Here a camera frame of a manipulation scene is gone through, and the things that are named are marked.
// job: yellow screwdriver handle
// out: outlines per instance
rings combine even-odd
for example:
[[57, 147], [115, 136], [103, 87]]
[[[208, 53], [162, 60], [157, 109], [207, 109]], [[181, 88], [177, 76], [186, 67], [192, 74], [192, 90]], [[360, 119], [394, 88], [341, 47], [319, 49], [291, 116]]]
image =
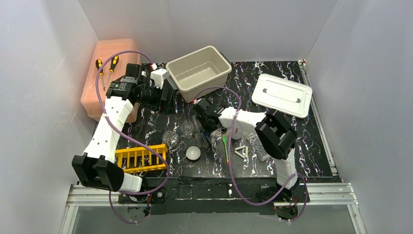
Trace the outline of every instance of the yellow screwdriver handle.
[[112, 58], [111, 61], [111, 68], [109, 69], [110, 72], [113, 72], [115, 70], [116, 65], [119, 63], [119, 56], [116, 55], [115, 57]]
[[[102, 66], [102, 60], [100, 60], [100, 59], [96, 59], [96, 68], [99, 70], [99, 68]], [[102, 69], [102, 71], [100, 72], [100, 74], [99, 74], [100, 76], [103, 76], [103, 69]]]

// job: beige plastic bin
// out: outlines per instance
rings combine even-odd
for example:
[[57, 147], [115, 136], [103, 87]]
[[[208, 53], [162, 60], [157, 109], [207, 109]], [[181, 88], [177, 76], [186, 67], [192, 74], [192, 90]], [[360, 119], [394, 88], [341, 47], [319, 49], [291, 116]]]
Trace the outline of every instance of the beige plastic bin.
[[[232, 67], [213, 46], [207, 46], [166, 65], [170, 76], [186, 102], [191, 102], [203, 89], [224, 86]], [[202, 92], [199, 97], [216, 89]]]

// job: small white bowl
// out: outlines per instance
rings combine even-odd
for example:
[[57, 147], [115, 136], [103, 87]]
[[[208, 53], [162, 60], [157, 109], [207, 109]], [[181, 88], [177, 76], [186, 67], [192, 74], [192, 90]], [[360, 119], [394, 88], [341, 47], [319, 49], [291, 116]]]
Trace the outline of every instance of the small white bowl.
[[201, 150], [196, 146], [187, 149], [187, 158], [189, 161], [197, 161], [201, 156]]

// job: screwdriver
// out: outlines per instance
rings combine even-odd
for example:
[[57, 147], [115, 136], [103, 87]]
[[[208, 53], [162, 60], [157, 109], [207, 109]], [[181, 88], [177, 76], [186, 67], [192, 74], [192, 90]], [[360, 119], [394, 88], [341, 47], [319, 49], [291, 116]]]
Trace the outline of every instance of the screwdriver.
[[[102, 60], [96, 59], [96, 68], [99, 70], [99, 68], [102, 66]], [[103, 86], [103, 91], [105, 90], [105, 81], [103, 80], [103, 69], [100, 71], [99, 77], [102, 78], [102, 86]]]
[[106, 85], [108, 85], [109, 79], [111, 78], [112, 73], [115, 71], [115, 67], [118, 63], [119, 63], [119, 56], [116, 55], [115, 57], [112, 58], [111, 68], [109, 69], [110, 73], [109, 73], [109, 76], [108, 76], [108, 80], [106, 81], [105, 87], [106, 87]]

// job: cable connector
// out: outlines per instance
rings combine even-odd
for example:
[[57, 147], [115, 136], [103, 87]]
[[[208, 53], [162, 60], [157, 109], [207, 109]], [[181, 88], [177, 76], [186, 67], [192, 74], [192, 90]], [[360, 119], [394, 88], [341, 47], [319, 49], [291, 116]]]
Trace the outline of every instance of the cable connector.
[[151, 64], [150, 67], [152, 68], [152, 71], [155, 71], [158, 68], [156, 63]]

